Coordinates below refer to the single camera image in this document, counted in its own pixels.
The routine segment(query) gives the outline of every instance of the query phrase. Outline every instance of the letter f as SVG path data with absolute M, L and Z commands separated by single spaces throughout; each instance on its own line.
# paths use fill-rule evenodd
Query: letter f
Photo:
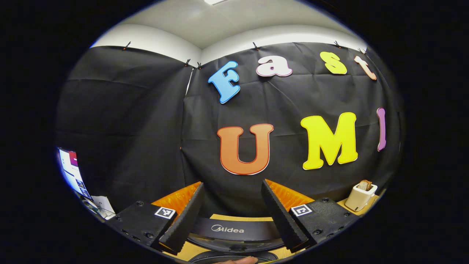
M 238 66 L 238 63 L 229 61 L 208 79 L 208 82 L 213 83 L 220 93 L 220 103 L 222 104 L 226 103 L 240 90 L 239 85 L 232 86 L 230 83 L 230 81 L 237 82 L 239 80 L 238 74 L 234 70 L 231 70 L 231 68 L 236 66 Z

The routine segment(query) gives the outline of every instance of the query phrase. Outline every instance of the computer monitor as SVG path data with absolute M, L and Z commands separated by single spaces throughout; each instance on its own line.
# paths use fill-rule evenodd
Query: computer monitor
M 76 152 L 57 147 L 57 162 L 65 182 L 73 190 L 93 201 L 80 174 Z

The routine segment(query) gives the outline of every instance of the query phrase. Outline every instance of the orange letter u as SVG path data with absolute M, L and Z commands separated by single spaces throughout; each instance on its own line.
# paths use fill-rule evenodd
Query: orange letter u
M 252 175 L 263 171 L 269 164 L 270 143 L 269 134 L 273 131 L 271 124 L 256 124 L 250 128 L 256 135 L 256 158 L 252 162 L 242 162 L 238 156 L 238 139 L 242 135 L 242 128 L 229 126 L 220 128 L 220 162 L 225 170 L 232 174 Z

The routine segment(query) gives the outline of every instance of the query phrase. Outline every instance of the yellow letter m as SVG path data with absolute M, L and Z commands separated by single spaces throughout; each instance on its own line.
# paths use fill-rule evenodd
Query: yellow letter m
M 342 152 L 337 159 L 339 164 L 349 163 L 358 158 L 355 146 L 354 113 L 342 113 L 337 123 L 335 134 L 321 116 L 309 116 L 301 120 L 301 126 L 308 131 L 308 160 L 303 163 L 303 169 L 319 169 L 324 161 L 319 157 L 322 149 L 329 165 L 332 165 L 342 146 Z

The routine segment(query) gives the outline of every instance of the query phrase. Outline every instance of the midea logo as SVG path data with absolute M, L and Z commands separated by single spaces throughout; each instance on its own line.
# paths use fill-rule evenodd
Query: midea logo
M 221 225 L 212 225 L 212 231 L 230 232 L 230 233 L 244 233 L 244 229 L 224 228 Z

